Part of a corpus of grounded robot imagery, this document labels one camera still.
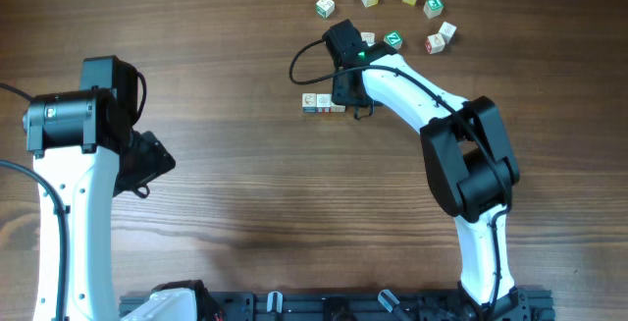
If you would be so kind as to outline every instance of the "wood surface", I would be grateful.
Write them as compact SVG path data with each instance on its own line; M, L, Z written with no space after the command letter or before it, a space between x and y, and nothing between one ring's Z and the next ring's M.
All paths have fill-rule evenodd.
M498 105L521 168L508 218L511 272L553 290L559 320L628 315L628 0L0 0L0 81L30 94L79 87L81 61L116 54L148 80L136 129L177 168L145 200L114 199L116 295L202 279L212 291L455 287L452 219L427 186L421 145L391 111L302 114L294 53L351 19L398 30L409 65ZM423 43L443 21L455 42ZM296 76L332 70L324 47ZM0 91L0 158L31 166L21 98ZM0 171L0 319L28 320L37 288L35 184Z

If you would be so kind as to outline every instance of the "black cable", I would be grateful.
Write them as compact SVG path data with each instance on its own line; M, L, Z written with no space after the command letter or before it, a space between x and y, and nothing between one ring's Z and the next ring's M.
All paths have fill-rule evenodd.
M5 84L3 82L0 82L0 88L3 88L5 90L9 90L12 93L18 94L19 96L21 96L22 98L28 100L28 102L32 102L32 96L26 94L25 92L17 89L16 87L12 87L8 84Z
M495 250L496 275L495 275L493 297L492 297L492 301L490 303L487 315L493 314L493 312L495 311L496 303L497 303L497 295L499 294L499 280L501 279L501 258L499 257L499 241L497 238L497 219L501 217L502 215L509 213L512 208L512 196L510 194L510 190L506 188L505 183L501 180L501 177L499 176L499 172L497 170L497 165L495 163L495 160L491 157L491 155L489 154L489 151L484 146L483 142L478 138L473 128L471 128L471 126L466 121L464 121L464 119L460 117L457 111L455 111L451 106L449 106L449 104L447 104L439 95L436 95L432 90L430 90L425 84L423 84L419 80L416 80L414 77L401 71L400 69L396 69L396 68L388 67L388 66L369 65L369 66L354 67L354 68L342 70L339 72L328 74L326 76L318 77L317 79L314 79L314 80L295 80L294 77L292 76L292 70L294 68L294 64L296 63L296 60L298 59L298 57L310 47L317 45L319 43L322 43L322 42L324 42L324 40L322 39L312 42L308 44L307 46L303 47L299 52L296 53L296 55L292 59L292 62L290 63L290 67L288 71L290 80L293 83L298 84L298 85L313 84L319 81L329 80L329 79L332 79L332 78L335 78L344 74L358 72L358 71L366 71L366 70L382 70L382 71L392 72L396 76L402 76L405 79L411 81L412 83L417 85L421 90L427 93L431 98L433 98L440 106L443 106L449 113L451 113L452 119L460 127L462 127L462 129L464 130L465 134L469 137L469 139L474 141L476 145L478 146L478 149L480 149L482 156L485 158L485 160L487 161L487 164L489 165L489 168L493 172L493 175L496 177L497 183L499 185L499 189L501 190L501 193L503 194L505 205L506 205L506 208L504 210L499 211L498 213L496 213L496 215L493 216L493 219L491 220L491 224L490 224L492 235L493 235L493 245L494 245L494 250Z
M139 118L141 117L142 111L144 111L144 104L146 104L146 78L140 72L137 72L137 77L139 81L141 81L141 101L139 103L139 109L137 109L137 116L135 117L135 121L133 121L132 125L135 125Z
M15 170L20 172L40 184L46 192L50 195L52 203L55 206L55 212L57 213L57 222L59 225L59 281L57 285L57 309L56 320L65 320L66 313L66 284L67 284L67 271L68 271L68 226L66 223L66 209L59 193L39 174L33 172L33 170L23 167L6 160L0 160L0 167Z

